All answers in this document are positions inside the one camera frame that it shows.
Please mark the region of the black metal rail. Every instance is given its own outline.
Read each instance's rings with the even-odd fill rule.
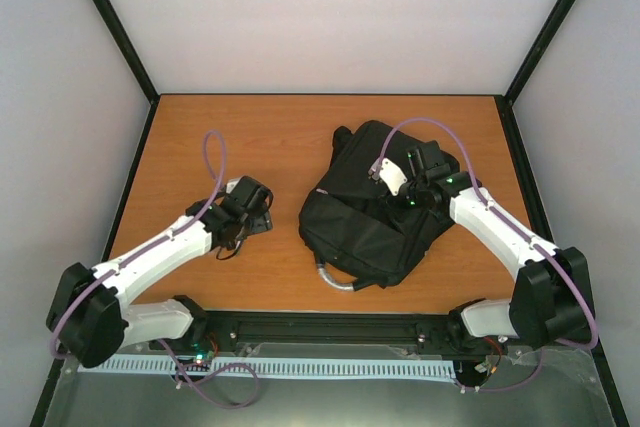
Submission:
[[[518,69],[516,76],[505,94],[508,105],[515,104],[516,99],[522,92],[522,89],[529,80],[529,77],[531,77],[531,74],[533,74],[533,71],[538,65],[538,62],[540,62],[542,55],[547,50],[547,47],[549,47],[549,44],[556,35],[556,32],[558,32],[558,29],[562,25],[562,22],[571,10],[575,1],[576,0],[558,0],[553,6],[549,17],[547,17],[538,37],[529,49],[527,56],[524,58],[520,69]]]
[[[149,107],[149,112],[147,113],[147,118],[144,121],[142,134],[140,135],[140,140],[138,141],[138,147],[136,148],[136,153],[133,156],[133,162],[131,162],[131,167],[129,168],[129,174],[127,175],[127,181],[124,184],[124,189],[122,191],[122,195],[120,196],[120,202],[118,203],[116,216],[113,219],[113,224],[111,224],[109,237],[107,237],[107,243],[105,244],[104,251],[102,253],[103,262],[105,260],[108,260],[109,256],[111,255],[113,242],[116,239],[116,234],[118,233],[118,227],[120,227],[122,214],[124,214],[124,208],[127,205],[127,199],[129,198],[131,187],[133,186],[133,179],[135,178],[136,172],[138,171],[138,166],[140,165],[140,159],[142,159],[142,152],[144,152],[144,146],[147,144],[147,138],[149,137],[149,132],[151,131],[151,125],[153,124],[153,119],[155,118],[156,112],[158,110],[159,101],[160,100],[158,99],[157,101],[151,103],[151,106]]]
[[[93,0],[93,3],[98,9],[98,12],[100,12],[102,20],[104,20],[109,32],[111,32],[113,39],[116,41],[116,44],[118,45],[120,52],[122,52],[127,64],[129,64],[131,72],[133,72],[138,84],[140,84],[140,88],[149,100],[149,103],[157,102],[159,99],[158,92],[153,86],[151,78],[147,74],[144,65],[142,65],[142,60],[138,57],[136,49],[133,47],[127,32],[124,30],[122,22],[120,22],[120,19],[118,18],[118,14],[113,8],[113,5],[111,5],[111,1]]]
[[[538,187],[536,186],[536,181],[531,170],[531,164],[529,163],[527,152],[522,143],[520,129],[518,128],[516,117],[513,114],[513,108],[507,104],[505,97],[502,95],[497,95],[495,101],[531,228],[536,234],[551,241],[553,240],[551,228],[549,227],[547,216],[544,213],[540,192],[538,192]]]

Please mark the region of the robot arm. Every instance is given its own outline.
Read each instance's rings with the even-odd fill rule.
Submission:
[[[409,160],[413,175],[408,181],[399,168],[394,168],[397,166],[384,159],[379,178],[407,208],[428,205],[469,230],[500,259],[515,281],[511,299],[473,300],[452,310],[452,344],[463,351],[478,338],[504,336],[519,338],[535,349],[583,329],[587,320],[578,301],[534,245],[553,256],[593,312],[587,262],[582,253],[575,248],[561,250],[535,235],[482,187],[479,191],[486,203],[481,201],[469,173],[452,174],[444,159],[438,158],[439,152],[436,142],[412,149]],[[436,161],[428,164],[425,159]]]
[[[89,285],[115,271],[82,301],[60,331],[60,342],[83,366],[95,367],[121,347],[138,342],[162,338],[194,344],[202,339],[206,315],[188,297],[131,304],[148,287],[186,262],[216,248],[236,252],[247,236],[271,230],[269,207],[273,196],[265,186],[245,176],[229,182],[222,197],[220,204],[212,204],[195,222],[193,217],[204,201],[193,204],[168,229],[126,254],[92,269],[77,263],[64,271],[47,316],[51,331]],[[180,230],[189,222],[192,224],[188,228]],[[168,240],[140,254],[164,237]]]

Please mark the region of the white wall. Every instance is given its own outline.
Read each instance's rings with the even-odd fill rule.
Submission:
[[[589,261],[603,345],[640,425],[640,0],[578,0],[516,103],[557,241]]]
[[[112,0],[160,92],[504,93],[555,0]]]
[[[27,425],[60,273],[99,260],[148,104],[90,0],[0,0],[0,412]]]

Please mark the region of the wooden tabletop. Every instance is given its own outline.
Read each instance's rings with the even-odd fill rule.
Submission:
[[[477,177],[494,198],[527,223],[524,203],[492,97],[353,95],[163,95],[113,248],[120,255],[168,227],[213,187],[201,155],[205,132],[227,143],[226,179],[250,175],[274,193],[271,232],[250,237],[241,253],[220,262],[207,255],[180,267],[138,302],[186,294],[208,309],[320,312],[446,313],[479,297],[510,297],[513,282],[471,234],[454,226],[398,286],[339,292],[316,274],[298,236],[298,213],[326,172],[333,131],[377,119],[394,125],[428,116],[450,126],[465,143]],[[463,164],[454,142],[437,127],[402,129],[436,139]],[[218,165],[219,147],[210,157]],[[333,267],[341,281],[349,276]]]

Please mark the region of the black backpack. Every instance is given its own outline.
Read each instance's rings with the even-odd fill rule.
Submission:
[[[398,206],[383,182],[369,169],[380,155],[391,127],[369,121],[355,132],[339,127],[333,134],[329,171],[309,193],[300,211],[300,237],[316,258],[356,278],[354,290],[399,284],[425,256],[431,243],[453,225],[429,208]],[[411,174],[407,150],[421,141],[397,132],[385,157]],[[442,151],[451,173],[460,164]]]

